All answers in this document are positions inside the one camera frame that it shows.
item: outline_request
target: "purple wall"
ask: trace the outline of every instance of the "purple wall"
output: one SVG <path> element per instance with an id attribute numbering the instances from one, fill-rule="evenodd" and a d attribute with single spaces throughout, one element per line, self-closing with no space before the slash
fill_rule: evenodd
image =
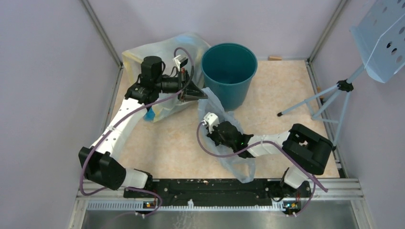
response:
<path id="1" fill-rule="evenodd" d="M 310 56 L 340 0 L 90 0 L 117 52 L 192 31 L 259 59 Z"/>
<path id="2" fill-rule="evenodd" d="M 314 62 L 323 89 L 349 77 L 362 63 L 349 27 L 361 19 L 366 2 L 350 2 Z M 353 85 L 339 142 L 346 171 L 359 178 L 377 228 L 404 228 L 405 69 L 385 84 L 363 72 Z M 341 95 L 329 107 L 332 117 L 339 117 L 343 100 Z"/>
<path id="3" fill-rule="evenodd" d="M 0 7 L 0 228 L 66 228 L 117 66 L 78 0 Z"/>

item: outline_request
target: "teal bucket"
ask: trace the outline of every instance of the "teal bucket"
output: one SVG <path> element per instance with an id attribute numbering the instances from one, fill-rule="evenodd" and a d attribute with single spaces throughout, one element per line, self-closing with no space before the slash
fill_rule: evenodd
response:
<path id="1" fill-rule="evenodd" d="M 205 86 L 219 98 L 226 111 L 242 105 L 257 70 L 257 58 L 248 48 L 222 43 L 208 49 L 201 60 Z"/>

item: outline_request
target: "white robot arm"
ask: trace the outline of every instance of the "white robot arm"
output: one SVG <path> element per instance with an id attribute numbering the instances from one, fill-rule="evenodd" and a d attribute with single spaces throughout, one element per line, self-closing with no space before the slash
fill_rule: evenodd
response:
<path id="1" fill-rule="evenodd" d="M 90 148 L 82 147 L 79 152 L 80 163 L 85 167 L 86 179 L 112 190 L 119 187 L 144 188 L 147 182 L 152 180 L 151 174 L 132 168 L 123 168 L 118 162 L 130 133 L 147 112 L 144 105 L 153 104 L 161 92 L 177 94 L 182 102 L 206 98 L 206 94 L 191 81 L 194 67 L 192 66 L 191 76 L 183 68 L 188 59 L 178 55 L 173 60 L 177 75 L 171 77 L 163 75 L 162 66 L 165 64 L 160 57 L 144 58 L 137 82 L 128 88 L 125 99 L 110 125 Z M 97 144 L 98 147 L 89 158 L 88 164 L 85 164 L 92 148 Z"/>
<path id="2" fill-rule="evenodd" d="M 230 122 L 219 122 L 218 116 L 213 113 L 207 113 L 203 121 L 208 130 L 207 136 L 216 145 L 227 146 L 234 152 L 240 152 L 255 145 L 238 154 L 240 157 L 281 154 L 281 149 L 294 160 L 295 164 L 314 175 L 323 174 L 333 147 L 331 141 L 301 124 L 294 124 L 290 130 L 281 134 L 245 135 L 241 134 Z M 268 144 L 269 141 L 278 147 Z M 293 165 L 284 173 L 282 181 L 297 189 L 306 179 L 308 176 Z"/>

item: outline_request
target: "light blue music stand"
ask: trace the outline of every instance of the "light blue music stand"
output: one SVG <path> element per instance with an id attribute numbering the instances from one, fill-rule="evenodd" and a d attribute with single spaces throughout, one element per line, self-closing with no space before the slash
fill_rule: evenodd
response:
<path id="1" fill-rule="evenodd" d="M 335 147 L 341 132 L 341 125 L 350 93 L 353 90 L 352 82 L 363 70 L 366 70 L 368 75 L 374 80 L 386 83 L 405 65 L 405 0 L 376 1 L 360 23 L 352 26 L 350 31 L 356 42 L 363 64 L 348 79 L 339 81 L 336 85 L 277 114 L 280 117 L 306 104 L 313 120 L 338 124 L 335 138 L 331 139 Z M 309 102 L 332 91 L 335 92 L 323 99 L 324 104 L 315 113 Z M 342 92 L 346 92 L 346 98 L 339 120 L 322 118 L 322 112 Z"/>

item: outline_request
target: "crumpled plastic bag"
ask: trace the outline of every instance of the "crumpled plastic bag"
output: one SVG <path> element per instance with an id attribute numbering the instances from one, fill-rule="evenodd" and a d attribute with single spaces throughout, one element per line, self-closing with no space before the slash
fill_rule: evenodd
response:
<path id="1" fill-rule="evenodd" d="M 210 90 L 210 88 L 204 88 L 203 91 L 207 94 L 208 99 L 198 100 L 198 118 L 203 120 L 204 116 L 208 113 L 214 113 L 218 116 L 219 122 L 229 121 L 234 125 L 239 132 L 243 134 L 243 129 L 240 123 L 234 118 L 233 112 L 225 112 L 218 97 Z M 215 146 L 215 143 L 207 137 L 208 130 L 206 128 L 200 128 L 200 138 L 205 142 L 207 149 L 218 155 L 227 155 L 234 153 L 232 149 L 219 145 Z M 228 169 L 236 179 L 242 183 L 251 182 L 255 176 L 256 165 L 254 158 L 241 158 L 239 156 L 231 156 L 225 158 L 218 158 L 221 165 Z"/>
<path id="2" fill-rule="evenodd" d="M 122 52 L 122 60 L 124 62 L 125 70 L 128 73 L 129 82 L 131 84 L 136 82 L 138 75 L 141 72 L 140 64 L 146 56 L 160 57 L 166 64 L 164 74 L 170 75 L 174 66 L 172 60 L 174 57 L 173 52 L 177 47 L 185 48 L 192 56 L 195 65 L 192 81 L 197 87 L 202 88 L 204 86 L 204 77 L 201 70 L 201 58 L 205 51 L 210 48 L 210 45 L 200 36 L 192 32 L 187 32 L 161 42 L 145 44 Z M 179 54 L 187 56 L 182 50 L 177 51 L 177 55 Z M 185 69 L 191 73 L 190 61 L 185 66 Z M 171 94 L 159 94 L 158 100 L 167 98 L 170 95 Z M 144 119 L 153 122 L 159 121 L 175 112 L 183 110 L 194 102 L 195 101 L 180 102 L 177 98 L 172 98 L 163 103 L 153 105 L 144 116 Z"/>

